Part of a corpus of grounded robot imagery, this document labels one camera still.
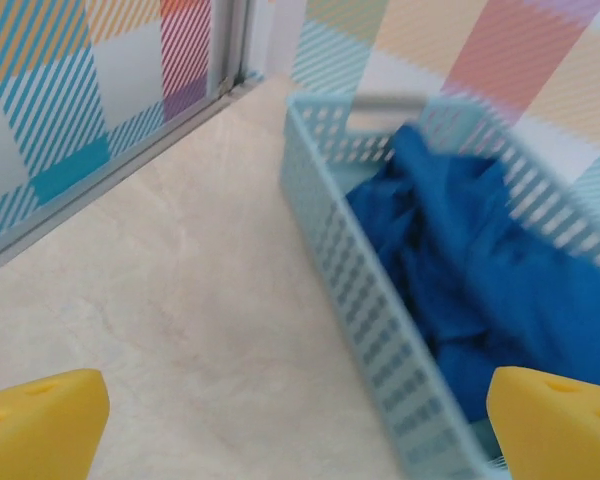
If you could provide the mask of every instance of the marble floor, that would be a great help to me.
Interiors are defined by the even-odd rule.
[[[401,478],[278,186],[274,79],[0,269],[0,389],[103,371],[90,479]]]

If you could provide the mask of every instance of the plastic basket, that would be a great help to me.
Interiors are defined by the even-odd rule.
[[[290,97],[281,182],[345,337],[412,479],[489,476],[489,463],[345,199],[392,155],[392,131],[351,131],[359,106],[415,110],[430,147],[496,155],[512,216],[600,266],[600,229],[487,108],[453,98]]]

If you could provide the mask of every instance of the plaid wall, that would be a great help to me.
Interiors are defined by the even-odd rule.
[[[0,0],[0,235],[207,93],[211,0]]]
[[[317,91],[487,99],[600,217],[600,0],[257,2],[273,26],[255,70]]]

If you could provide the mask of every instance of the basket handle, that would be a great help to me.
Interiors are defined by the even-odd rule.
[[[387,94],[358,94],[353,98],[352,111],[414,111],[422,112],[427,106],[428,99],[425,95],[387,95]]]
[[[427,102],[424,95],[356,95],[351,102],[347,130],[395,131],[405,122],[417,121]]]

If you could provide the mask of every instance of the blue fabric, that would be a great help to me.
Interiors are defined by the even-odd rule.
[[[509,217],[497,159],[438,155],[402,127],[348,200],[470,422],[496,367],[600,385],[600,270]]]

